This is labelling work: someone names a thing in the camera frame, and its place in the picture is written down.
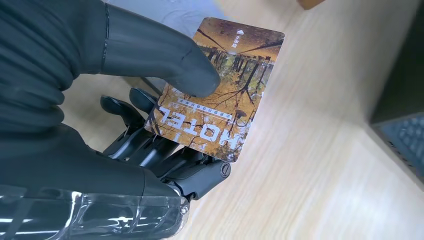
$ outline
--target transparent plastic wrap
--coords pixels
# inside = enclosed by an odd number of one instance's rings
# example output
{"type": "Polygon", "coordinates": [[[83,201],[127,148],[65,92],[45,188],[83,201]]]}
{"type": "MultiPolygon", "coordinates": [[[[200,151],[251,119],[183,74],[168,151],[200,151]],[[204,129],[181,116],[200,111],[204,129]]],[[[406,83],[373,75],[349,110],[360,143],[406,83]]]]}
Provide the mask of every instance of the transparent plastic wrap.
{"type": "Polygon", "coordinates": [[[128,196],[0,185],[0,239],[169,238],[187,222],[184,197],[128,196]]]}

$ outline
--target gloved finger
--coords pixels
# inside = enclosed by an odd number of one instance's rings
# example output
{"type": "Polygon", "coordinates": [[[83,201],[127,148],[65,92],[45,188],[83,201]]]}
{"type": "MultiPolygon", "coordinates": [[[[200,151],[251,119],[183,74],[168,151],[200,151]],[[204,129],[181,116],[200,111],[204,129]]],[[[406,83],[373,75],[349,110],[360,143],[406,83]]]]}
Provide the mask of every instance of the gloved finger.
{"type": "Polygon", "coordinates": [[[109,5],[102,74],[158,77],[196,97],[206,97],[220,76],[189,37],[161,23],[109,5]]]}

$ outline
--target robotic hand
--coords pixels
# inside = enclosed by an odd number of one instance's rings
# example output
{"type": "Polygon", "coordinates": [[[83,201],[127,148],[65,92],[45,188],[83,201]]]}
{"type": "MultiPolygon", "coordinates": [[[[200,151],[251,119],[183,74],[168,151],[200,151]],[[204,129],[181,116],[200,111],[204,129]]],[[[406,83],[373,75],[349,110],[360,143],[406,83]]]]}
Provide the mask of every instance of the robotic hand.
{"type": "Polygon", "coordinates": [[[0,239],[161,239],[176,234],[228,163],[154,136],[131,104],[104,96],[126,131],[103,153],[61,124],[79,74],[159,77],[197,97],[220,77],[196,44],[100,0],[0,0],[0,239]]]}

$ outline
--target card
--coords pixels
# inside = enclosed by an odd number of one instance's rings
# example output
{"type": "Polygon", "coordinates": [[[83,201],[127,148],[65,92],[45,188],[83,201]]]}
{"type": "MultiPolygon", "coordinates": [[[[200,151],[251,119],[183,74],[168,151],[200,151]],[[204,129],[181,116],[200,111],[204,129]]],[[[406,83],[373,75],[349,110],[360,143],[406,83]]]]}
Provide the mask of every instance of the card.
{"type": "Polygon", "coordinates": [[[236,162],[285,35],[213,17],[193,37],[221,77],[208,97],[167,84],[145,128],[226,162],[236,162]]]}

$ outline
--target wooden table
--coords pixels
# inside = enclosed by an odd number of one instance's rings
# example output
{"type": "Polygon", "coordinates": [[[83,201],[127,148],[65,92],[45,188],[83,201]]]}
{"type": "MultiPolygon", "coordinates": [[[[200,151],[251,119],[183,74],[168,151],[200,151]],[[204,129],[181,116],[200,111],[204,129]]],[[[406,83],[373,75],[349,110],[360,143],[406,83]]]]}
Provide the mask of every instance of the wooden table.
{"type": "MultiPolygon", "coordinates": [[[[423,185],[367,119],[419,0],[219,0],[237,22],[286,39],[229,179],[175,239],[424,239],[423,185]]],[[[120,77],[83,75],[65,122],[104,149],[124,126],[101,94],[128,100],[120,77]]]]}

